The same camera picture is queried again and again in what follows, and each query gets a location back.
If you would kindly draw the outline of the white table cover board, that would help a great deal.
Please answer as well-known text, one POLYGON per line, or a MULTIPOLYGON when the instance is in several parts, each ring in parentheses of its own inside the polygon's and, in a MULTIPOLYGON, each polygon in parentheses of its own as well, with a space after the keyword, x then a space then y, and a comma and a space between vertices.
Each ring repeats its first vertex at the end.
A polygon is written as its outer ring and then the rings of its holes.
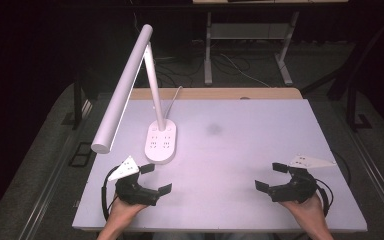
MULTIPOLYGON (((335 161, 305 100, 167 101, 177 126, 173 159, 140 177, 142 186, 172 184, 169 194, 141 211, 139 232, 295 232, 290 213, 255 188, 285 184, 275 162, 297 155, 335 161)), ((327 222, 334 232, 364 231, 367 223, 337 165, 312 175, 333 191, 327 222)))

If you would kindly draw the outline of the person's left hand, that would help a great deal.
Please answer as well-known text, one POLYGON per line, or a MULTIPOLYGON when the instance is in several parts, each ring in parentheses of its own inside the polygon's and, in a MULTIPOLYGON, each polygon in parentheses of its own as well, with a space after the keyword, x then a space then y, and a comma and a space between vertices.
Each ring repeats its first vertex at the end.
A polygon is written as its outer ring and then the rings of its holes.
POLYGON ((122 232, 130 225, 136 215, 145 208, 147 208, 147 205, 131 205, 116 197, 111 206, 107 225, 117 232, 122 232))

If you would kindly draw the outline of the black floor frame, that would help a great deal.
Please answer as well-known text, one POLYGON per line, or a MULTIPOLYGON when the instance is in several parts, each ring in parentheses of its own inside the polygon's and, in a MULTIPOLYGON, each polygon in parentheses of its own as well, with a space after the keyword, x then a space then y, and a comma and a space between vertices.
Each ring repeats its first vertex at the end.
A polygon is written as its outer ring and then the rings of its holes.
POLYGON ((92 154, 91 143, 90 142, 80 142, 71 157, 68 165, 70 167, 85 167, 90 159, 92 154))

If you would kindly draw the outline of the person's right hand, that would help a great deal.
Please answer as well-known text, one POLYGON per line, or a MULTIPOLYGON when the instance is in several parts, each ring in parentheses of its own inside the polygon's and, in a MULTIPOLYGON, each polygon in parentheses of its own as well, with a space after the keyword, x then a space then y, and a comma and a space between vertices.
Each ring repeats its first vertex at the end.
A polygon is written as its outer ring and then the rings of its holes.
POLYGON ((327 228, 322 203, 317 194, 314 194, 303 203, 285 201, 281 202, 281 205, 292 214, 298 225, 306 233, 316 227, 324 226, 327 228))

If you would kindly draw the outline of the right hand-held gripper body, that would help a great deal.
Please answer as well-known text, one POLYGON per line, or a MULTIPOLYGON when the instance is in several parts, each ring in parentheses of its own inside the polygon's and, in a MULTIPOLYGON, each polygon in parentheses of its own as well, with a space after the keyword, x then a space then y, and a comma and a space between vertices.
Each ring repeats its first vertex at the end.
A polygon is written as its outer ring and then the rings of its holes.
POLYGON ((297 155, 289 164, 291 180, 283 185, 270 186, 268 195, 273 202, 298 201, 305 202, 316 191, 323 200, 329 201, 326 192, 317 184, 317 179, 309 172, 310 169, 333 167, 335 161, 322 160, 314 157, 297 155))

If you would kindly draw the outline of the grey metal desk frame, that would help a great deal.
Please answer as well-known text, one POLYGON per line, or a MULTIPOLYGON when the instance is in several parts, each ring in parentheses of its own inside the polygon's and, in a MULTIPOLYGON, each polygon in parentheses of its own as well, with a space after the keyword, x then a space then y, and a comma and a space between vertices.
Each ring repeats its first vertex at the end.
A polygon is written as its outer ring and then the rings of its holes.
POLYGON ((211 42, 213 40, 281 40, 282 48, 274 55, 278 71, 286 86, 292 86, 293 80, 285 63, 285 57, 296 28, 299 12, 293 12, 288 23, 217 23, 212 20, 212 13, 207 13, 204 84, 211 86, 212 61, 211 42))

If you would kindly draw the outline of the white desk lamp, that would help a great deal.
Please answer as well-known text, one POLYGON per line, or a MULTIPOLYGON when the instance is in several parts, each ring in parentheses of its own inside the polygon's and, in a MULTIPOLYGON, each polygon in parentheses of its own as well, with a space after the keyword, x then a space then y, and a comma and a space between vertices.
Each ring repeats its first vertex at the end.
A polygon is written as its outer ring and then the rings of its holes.
POLYGON ((152 33, 149 24, 140 31, 92 142, 91 149, 95 153, 108 154, 111 151, 140 67, 145 63, 156 114, 156 120, 148 128, 145 156, 155 164, 166 164, 175 156, 177 126, 162 110, 150 43, 152 33))

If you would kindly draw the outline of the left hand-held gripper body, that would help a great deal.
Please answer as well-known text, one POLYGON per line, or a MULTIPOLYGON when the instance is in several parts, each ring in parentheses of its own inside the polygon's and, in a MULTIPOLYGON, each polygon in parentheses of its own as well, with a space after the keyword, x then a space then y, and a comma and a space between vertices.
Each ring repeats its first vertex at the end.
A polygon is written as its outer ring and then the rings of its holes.
POLYGON ((157 190, 142 187, 138 183, 141 175, 132 156, 128 156, 119 166, 110 171, 108 180, 115 181, 115 193, 124 202, 134 205, 155 206, 159 193, 157 190))

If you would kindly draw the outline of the black metal stand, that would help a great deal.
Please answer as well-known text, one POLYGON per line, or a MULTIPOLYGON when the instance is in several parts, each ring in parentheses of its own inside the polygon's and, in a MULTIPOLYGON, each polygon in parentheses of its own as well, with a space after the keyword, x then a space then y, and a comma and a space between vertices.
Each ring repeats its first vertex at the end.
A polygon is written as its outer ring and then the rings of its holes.
POLYGON ((348 91, 347 91, 347 105, 346 105, 346 123, 353 132, 359 129, 371 129, 372 125, 364 114, 356 113, 357 103, 357 88, 356 88, 356 74, 359 67, 356 66, 349 75, 348 91))
POLYGON ((73 111, 65 115, 62 125, 71 125, 76 130, 82 121, 82 87, 78 77, 73 83, 73 111))

